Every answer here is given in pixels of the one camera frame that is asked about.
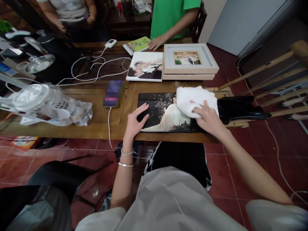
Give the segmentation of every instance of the phone screen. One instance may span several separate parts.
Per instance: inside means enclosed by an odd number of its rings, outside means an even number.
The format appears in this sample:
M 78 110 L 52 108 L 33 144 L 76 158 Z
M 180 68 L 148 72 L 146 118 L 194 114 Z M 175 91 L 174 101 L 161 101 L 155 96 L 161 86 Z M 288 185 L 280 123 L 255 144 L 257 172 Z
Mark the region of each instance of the phone screen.
M 103 107 L 118 107 L 124 91 L 124 82 L 121 80 L 110 80 L 105 92 Z

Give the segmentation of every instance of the white wedding dress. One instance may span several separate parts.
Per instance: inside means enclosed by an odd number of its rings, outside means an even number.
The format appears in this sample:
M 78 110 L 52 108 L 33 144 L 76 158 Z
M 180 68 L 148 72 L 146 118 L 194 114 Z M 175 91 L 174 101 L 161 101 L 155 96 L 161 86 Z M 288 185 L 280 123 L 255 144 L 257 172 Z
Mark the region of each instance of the white wedding dress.
M 168 132 L 176 129 L 184 123 L 190 124 L 190 118 L 187 117 L 176 104 L 171 104 L 165 111 L 160 123 L 148 128 L 144 128 L 142 132 Z

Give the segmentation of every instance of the person in green shirt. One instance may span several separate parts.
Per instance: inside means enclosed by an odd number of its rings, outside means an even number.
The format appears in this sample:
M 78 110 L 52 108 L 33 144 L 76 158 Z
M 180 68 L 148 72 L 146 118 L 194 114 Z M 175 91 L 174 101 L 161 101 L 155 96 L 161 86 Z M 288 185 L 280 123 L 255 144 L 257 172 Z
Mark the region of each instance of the person in green shirt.
M 196 19 L 200 4 L 201 0 L 155 0 L 149 49 L 182 38 L 186 27 Z

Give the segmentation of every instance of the framed wedding photo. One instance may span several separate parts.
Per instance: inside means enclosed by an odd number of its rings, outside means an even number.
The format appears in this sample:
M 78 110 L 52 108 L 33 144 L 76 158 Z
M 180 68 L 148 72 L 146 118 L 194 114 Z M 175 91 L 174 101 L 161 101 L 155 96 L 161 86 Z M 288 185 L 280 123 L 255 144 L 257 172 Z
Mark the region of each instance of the framed wedding photo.
M 205 43 L 165 44 L 164 74 L 216 74 L 219 67 Z

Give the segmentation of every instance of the brown floor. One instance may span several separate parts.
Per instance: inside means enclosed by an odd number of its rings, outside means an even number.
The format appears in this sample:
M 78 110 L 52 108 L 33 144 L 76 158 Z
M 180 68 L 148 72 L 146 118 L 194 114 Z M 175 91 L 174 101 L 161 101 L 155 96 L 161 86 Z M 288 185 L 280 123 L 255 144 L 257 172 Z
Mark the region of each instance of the brown floor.
M 204 86 L 217 87 L 237 78 L 239 74 L 234 67 L 236 57 L 211 45 L 209 45 L 209 48 L 220 70 L 214 80 L 205 81 Z M 244 81 L 232 86 L 235 95 L 246 89 Z M 274 106 L 266 107 L 265 111 L 270 112 L 273 109 Z M 279 145 L 280 163 L 285 178 L 293 190 L 307 191 L 308 136 L 296 121 L 270 118 L 268 124 Z M 251 122 L 248 128 L 236 128 L 232 130 L 232 133 L 248 153 L 268 171 L 287 194 L 291 195 L 291 190 L 279 172 L 276 144 L 265 122 Z M 116 147 L 119 142 L 112 141 L 112 146 Z M 153 145 L 155 143 L 147 142 L 145 144 Z M 240 224 L 251 229 L 245 206 L 249 200 L 259 197 L 245 185 L 228 151 L 222 144 L 206 144 L 205 150 L 208 168 L 213 180 L 213 186 L 209 193 L 215 204 Z M 103 202 L 104 193 L 112 188 L 118 166 L 114 151 L 110 148 L 108 140 L 72 139 L 68 145 L 62 148 L 40 151 L 31 150 L 29 152 L 10 147 L 9 142 L 2 141 L 0 142 L 0 188 L 25 185 L 36 169 L 46 162 L 65 160 L 87 154 L 92 154 L 93 156 L 78 160 L 75 164 L 97 169 L 109 160 L 115 161 L 113 165 L 107 167 L 96 176 L 89 178 L 78 191 L 78 194 L 97 204 L 97 208 L 99 208 Z M 138 166 L 135 170 L 135 178 L 140 176 L 144 164 L 139 163 Z M 136 179 L 134 182 L 133 192 L 136 192 L 136 183 L 139 181 Z M 300 196 L 308 201 L 308 194 L 302 193 Z M 307 209 L 304 206 L 304 202 L 297 198 L 297 196 L 294 197 L 294 201 L 299 206 Z M 91 208 L 79 201 L 75 201 L 72 204 L 72 213 L 73 227 L 75 228 L 82 218 L 91 213 Z

